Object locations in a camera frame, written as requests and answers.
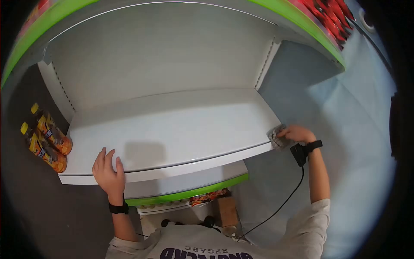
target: gray t-shirt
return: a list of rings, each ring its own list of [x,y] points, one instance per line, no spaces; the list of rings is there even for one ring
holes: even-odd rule
[[[142,243],[114,237],[107,259],[290,259],[320,258],[329,225],[330,199],[314,202],[288,220],[271,249],[235,242],[200,225],[159,228]]]

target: green shelf trim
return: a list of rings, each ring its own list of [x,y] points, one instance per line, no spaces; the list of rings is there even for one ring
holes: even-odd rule
[[[66,16],[97,1],[99,0],[60,0],[48,8],[34,21],[14,46],[3,71],[1,88],[3,88],[4,83],[19,59],[43,33]]]
[[[248,0],[280,14],[289,21],[301,27],[319,43],[322,44],[345,67],[345,61],[339,49],[329,40],[328,36],[316,25],[311,18],[299,10],[288,0]]]
[[[191,191],[183,191],[177,194],[168,194],[168,195],[150,197],[150,198],[126,199],[125,201],[128,204],[128,206],[151,205],[151,204],[158,204],[158,203],[164,203],[164,202],[169,202],[169,201],[178,201],[178,200],[191,198],[191,197],[201,195],[201,194],[206,194],[212,191],[224,189],[226,187],[230,187],[240,182],[243,182],[247,179],[249,179],[249,174],[243,174],[241,176],[234,177],[232,179],[223,181],[218,184],[209,185],[209,186],[194,189]]]
[[[1,88],[9,77],[14,66],[27,51],[27,49],[48,29],[58,23],[63,18],[76,12],[77,10],[90,5],[99,0],[60,0],[47,9],[34,23],[27,29],[24,35],[15,44],[10,57],[7,60],[1,78]],[[288,0],[248,0],[261,5],[273,12],[280,14],[292,21],[318,42],[320,42],[345,68],[345,62],[339,50],[330,42],[325,33],[301,10],[291,4]]]

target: sleeve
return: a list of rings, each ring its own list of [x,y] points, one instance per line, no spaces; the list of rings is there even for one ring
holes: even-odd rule
[[[298,258],[320,258],[330,220],[330,199],[312,203],[288,220],[280,245]]]
[[[136,257],[141,249],[145,249],[142,243],[122,240],[113,237],[106,251],[106,259],[129,259]]]

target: shelving unit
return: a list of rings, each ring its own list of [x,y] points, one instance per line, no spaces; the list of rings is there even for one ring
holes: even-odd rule
[[[257,90],[284,40],[344,67],[301,10],[294,0],[61,0],[16,43],[2,87],[38,62],[70,123],[63,184],[97,184],[91,167],[106,146],[124,164],[131,206],[190,198],[248,179],[243,159],[272,149],[266,133],[280,121]]]

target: yellow bottle cap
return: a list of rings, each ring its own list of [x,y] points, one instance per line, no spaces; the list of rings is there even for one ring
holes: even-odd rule
[[[39,105],[37,104],[37,102],[35,102],[31,107],[30,111],[32,114],[34,114],[37,111],[37,109],[39,109]]]
[[[20,132],[24,135],[26,134],[28,128],[29,126],[27,125],[27,123],[23,122],[22,126],[20,127]]]

